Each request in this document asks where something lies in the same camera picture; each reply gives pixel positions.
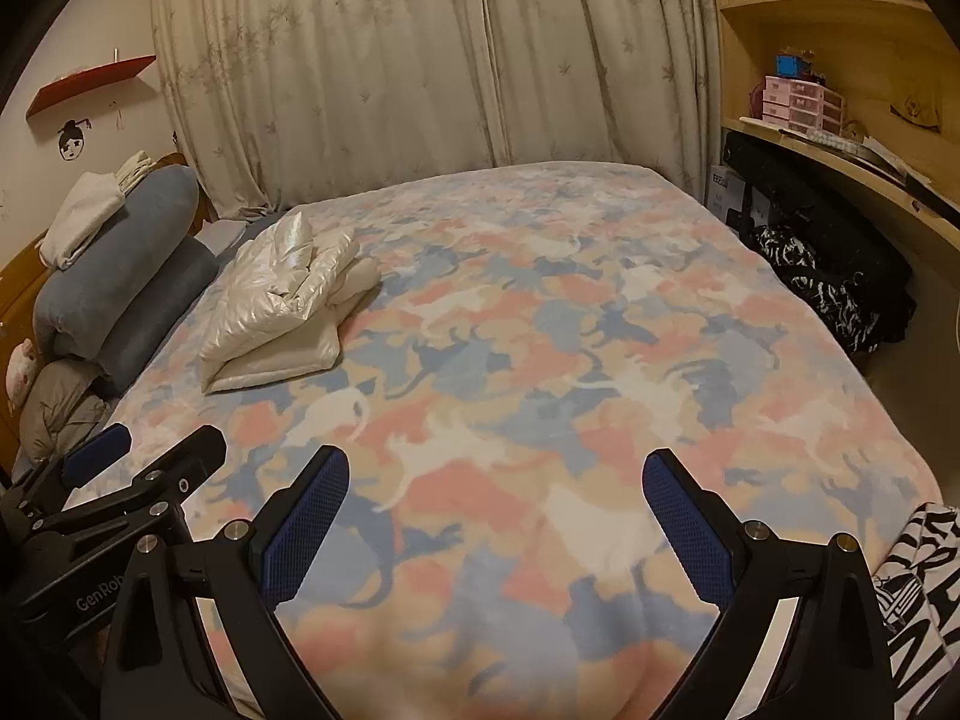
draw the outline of white wall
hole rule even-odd
[[[71,0],[0,114],[0,268],[43,232],[83,172],[114,172],[139,148],[171,151],[172,128],[154,63],[136,79],[103,87],[25,119],[37,89],[78,68],[154,53],[150,0]],[[59,154],[69,119],[90,119],[76,160]]]

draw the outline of blue rubber pad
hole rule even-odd
[[[643,465],[643,494],[700,600],[726,608],[734,591],[730,553],[656,452]]]
[[[66,488],[81,488],[130,451],[130,431],[124,425],[110,425],[64,458],[61,480]]]
[[[264,550],[260,595],[267,608],[296,595],[347,496],[347,455],[335,449]]]

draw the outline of black and white patterned bag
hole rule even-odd
[[[960,509],[919,507],[874,574],[896,718],[912,718],[960,659]]]
[[[794,295],[827,325],[848,355],[872,352],[880,343],[880,315],[867,311],[853,296],[851,284],[818,268],[817,253],[785,224],[758,227],[755,246]]]

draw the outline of curtain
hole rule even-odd
[[[222,218],[480,167],[719,151],[713,0],[152,0],[164,97]]]

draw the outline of bedspread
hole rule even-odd
[[[785,538],[854,533],[871,567],[940,499],[808,306],[651,170],[506,167],[302,208],[384,271],[342,364],[204,396],[215,283],[85,495],[216,425],[227,464],[185,506],[207,538],[343,447],[352,489],[277,615],[347,720],[649,716],[715,616],[643,500],[655,448]]]

